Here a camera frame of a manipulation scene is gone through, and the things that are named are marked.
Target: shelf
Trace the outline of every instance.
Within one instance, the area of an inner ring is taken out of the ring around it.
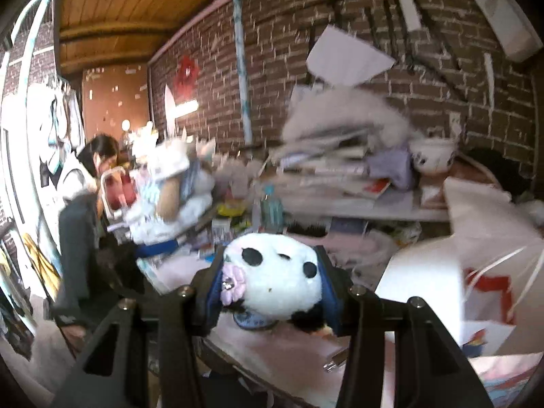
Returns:
[[[284,210],[291,214],[336,216],[393,221],[449,222],[445,209],[422,209],[417,193],[388,189],[376,201],[362,198],[334,198],[281,194]]]

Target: woman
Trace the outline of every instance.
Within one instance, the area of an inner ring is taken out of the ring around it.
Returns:
[[[70,154],[64,163],[57,192],[68,204],[76,196],[97,192],[97,211],[99,217],[104,210],[100,195],[100,177],[115,167],[119,144],[109,135],[97,135],[75,156]]]

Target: black hair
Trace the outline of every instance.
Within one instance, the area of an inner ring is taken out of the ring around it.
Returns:
[[[95,163],[92,159],[95,153],[98,153],[101,158],[111,158],[118,155],[119,144],[112,136],[102,134],[96,135],[83,147],[83,150],[77,155],[77,159],[93,178],[98,177]]]

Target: panda head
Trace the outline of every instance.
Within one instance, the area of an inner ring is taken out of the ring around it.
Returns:
[[[224,252],[221,300],[304,331],[323,326],[322,282],[316,252],[284,235],[251,233]]]

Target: black eye patch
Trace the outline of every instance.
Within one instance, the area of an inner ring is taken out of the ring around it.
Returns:
[[[306,276],[308,279],[311,279],[312,277],[316,276],[317,267],[315,264],[312,264],[311,262],[305,262],[303,265],[303,272],[304,272],[304,276]]]
[[[241,257],[246,261],[246,264],[252,267],[260,266],[263,261],[263,255],[260,254],[259,250],[255,249],[243,249]]]

